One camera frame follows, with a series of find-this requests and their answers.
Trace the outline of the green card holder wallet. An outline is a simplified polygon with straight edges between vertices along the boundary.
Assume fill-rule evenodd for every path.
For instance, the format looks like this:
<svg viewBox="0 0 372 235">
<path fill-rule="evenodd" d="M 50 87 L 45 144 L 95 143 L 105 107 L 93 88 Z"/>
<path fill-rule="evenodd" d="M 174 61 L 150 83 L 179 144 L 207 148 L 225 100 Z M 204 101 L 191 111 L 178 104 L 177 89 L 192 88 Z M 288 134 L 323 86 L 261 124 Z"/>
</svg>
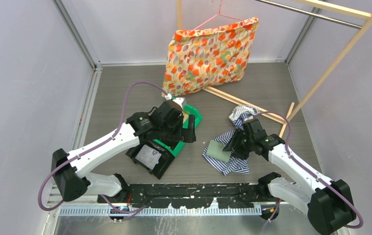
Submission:
<svg viewBox="0 0 372 235">
<path fill-rule="evenodd" d="M 206 155 L 208 157 L 211 157 L 211 158 L 215 159 L 215 160 L 227 163 L 227 162 L 229 162 L 229 160 L 231 158 L 232 152 L 231 151 L 224 151 L 223 150 L 224 148 L 225 148 L 225 144 L 223 144 L 221 142 L 217 142 L 215 140 L 211 140 L 209 145 L 208 145 Z"/>
</svg>

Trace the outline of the blue white striped cloth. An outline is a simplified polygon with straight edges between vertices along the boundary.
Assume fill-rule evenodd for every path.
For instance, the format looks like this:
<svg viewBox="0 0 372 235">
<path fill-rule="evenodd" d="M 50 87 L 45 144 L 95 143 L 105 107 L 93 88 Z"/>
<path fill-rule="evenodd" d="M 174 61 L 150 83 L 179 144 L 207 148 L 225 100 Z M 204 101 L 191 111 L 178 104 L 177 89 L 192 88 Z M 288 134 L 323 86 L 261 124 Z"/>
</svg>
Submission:
<svg viewBox="0 0 372 235">
<path fill-rule="evenodd" d="M 236 106 L 228 117 L 234 129 L 231 129 L 223 134 L 220 134 L 219 136 L 215 137 L 213 140 L 227 145 L 235 129 L 242 129 L 243 122 L 253 117 L 254 115 L 258 114 L 259 112 L 260 112 L 259 109 L 249 106 L 249 105 Z M 206 155 L 208 145 L 204 148 L 202 152 L 202 157 L 222 175 L 226 176 L 227 174 L 231 172 L 235 172 L 238 174 L 249 174 L 250 173 L 247 160 L 241 160 L 241 159 L 231 157 L 229 162 L 224 163 L 224 162 L 215 160 L 211 157 L 208 157 Z"/>
</svg>

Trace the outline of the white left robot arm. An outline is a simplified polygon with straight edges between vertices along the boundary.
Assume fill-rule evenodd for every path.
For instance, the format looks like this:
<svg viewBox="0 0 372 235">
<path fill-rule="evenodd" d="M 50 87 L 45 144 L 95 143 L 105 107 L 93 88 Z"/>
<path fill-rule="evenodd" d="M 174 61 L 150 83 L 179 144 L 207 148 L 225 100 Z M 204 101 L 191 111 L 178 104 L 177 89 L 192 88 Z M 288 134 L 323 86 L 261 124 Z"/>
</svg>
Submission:
<svg viewBox="0 0 372 235">
<path fill-rule="evenodd" d="M 92 173 L 97 166 L 121 152 L 160 179 L 183 143 L 196 141 L 199 115 L 182 101 L 182 98 L 175 98 L 149 112 L 136 112 L 119 130 L 79 149 L 56 150 L 51 169 L 62 200 L 70 202 L 92 193 L 109 196 L 117 203 L 124 202 L 128 189 L 120 174 Z"/>
</svg>

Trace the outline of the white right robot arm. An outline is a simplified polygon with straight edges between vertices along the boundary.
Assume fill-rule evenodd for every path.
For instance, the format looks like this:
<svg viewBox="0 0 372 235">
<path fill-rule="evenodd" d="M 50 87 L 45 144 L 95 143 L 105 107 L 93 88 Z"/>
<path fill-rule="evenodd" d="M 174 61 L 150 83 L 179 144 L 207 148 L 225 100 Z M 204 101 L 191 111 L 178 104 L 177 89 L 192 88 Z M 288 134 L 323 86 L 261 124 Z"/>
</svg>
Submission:
<svg viewBox="0 0 372 235">
<path fill-rule="evenodd" d="M 329 235 L 357 218 L 349 185 L 315 170 L 281 137 L 268 135 L 258 119 L 246 120 L 235 129 L 223 151 L 242 160 L 255 153 L 290 176 L 294 183 L 276 172 L 259 178 L 258 196 L 264 201 L 278 198 L 291 204 L 307 215 L 318 233 Z"/>
</svg>

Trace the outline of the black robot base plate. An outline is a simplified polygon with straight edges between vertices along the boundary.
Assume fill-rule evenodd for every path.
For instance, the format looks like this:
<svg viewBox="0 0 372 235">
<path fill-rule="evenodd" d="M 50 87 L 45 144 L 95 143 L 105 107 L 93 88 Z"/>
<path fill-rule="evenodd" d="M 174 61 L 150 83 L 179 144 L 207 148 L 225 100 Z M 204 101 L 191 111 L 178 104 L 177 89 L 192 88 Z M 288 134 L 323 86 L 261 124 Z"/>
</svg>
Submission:
<svg viewBox="0 0 372 235">
<path fill-rule="evenodd" d="M 215 202 L 220 209 L 240 209 L 251 208 L 253 203 L 277 202 L 272 196 L 262 194 L 257 184 L 250 183 L 130 184 L 107 199 L 111 203 L 155 209 L 208 208 Z"/>
</svg>

